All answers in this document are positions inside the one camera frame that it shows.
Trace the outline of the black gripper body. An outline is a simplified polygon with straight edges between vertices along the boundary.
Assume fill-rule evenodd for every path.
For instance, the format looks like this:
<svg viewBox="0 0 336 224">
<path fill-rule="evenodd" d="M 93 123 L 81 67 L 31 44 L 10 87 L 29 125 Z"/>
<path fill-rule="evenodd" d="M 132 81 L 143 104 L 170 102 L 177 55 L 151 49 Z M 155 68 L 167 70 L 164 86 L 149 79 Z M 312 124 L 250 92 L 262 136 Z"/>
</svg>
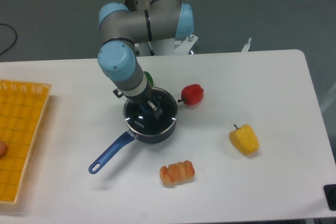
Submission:
<svg viewBox="0 0 336 224">
<path fill-rule="evenodd" d="M 125 96 L 130 102 L 134 104 L 147 104 L 152 95 L 152 87 L 147 86 L 140 94 L 137 95 L 127 95 L 125 91 L 123 92 L 118 88 L 114 89 L 113 93 L 117 98 Z"/>
</svg>

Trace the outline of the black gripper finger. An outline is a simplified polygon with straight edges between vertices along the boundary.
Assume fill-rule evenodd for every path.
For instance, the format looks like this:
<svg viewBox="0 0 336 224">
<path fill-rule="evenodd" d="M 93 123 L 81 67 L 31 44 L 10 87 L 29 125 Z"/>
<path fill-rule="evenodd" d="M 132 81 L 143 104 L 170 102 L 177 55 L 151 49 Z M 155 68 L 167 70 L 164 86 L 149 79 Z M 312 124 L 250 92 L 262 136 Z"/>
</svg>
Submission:
<svg viewBox="0 0 336 224">
<path fill-rule="evenodd" d="M 154 102 L 152 102 L 151 100 L 147 101 L 146 112 L 147 114 L 153 116 L 156 119 L 159 119 L 163 114 L 162 108 L 160 106 L 155 105 Z"/>
</svg>

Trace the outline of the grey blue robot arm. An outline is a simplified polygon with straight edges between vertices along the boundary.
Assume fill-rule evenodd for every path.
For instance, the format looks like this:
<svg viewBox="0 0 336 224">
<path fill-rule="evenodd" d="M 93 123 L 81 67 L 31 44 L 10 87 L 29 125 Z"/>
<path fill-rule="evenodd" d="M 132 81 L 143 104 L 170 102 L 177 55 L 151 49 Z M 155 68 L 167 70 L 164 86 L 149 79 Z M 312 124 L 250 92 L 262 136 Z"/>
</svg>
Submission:
<svg viewBox="0 0 336 224">
<path fill-rule="evenodd" d="M 106 4 L 99 11 L 103 45 L 98 64 L 119 92 L 135 104 L 149 106 L 158 117 L 162 110 L 151 97 L 152 86 L 136 59 L 135 44 L 185 39 L 193 29 L 191 6 L 181 0 L 149 0 L 149 8 L 134 11 L 125 4 Z"/>
</svg>

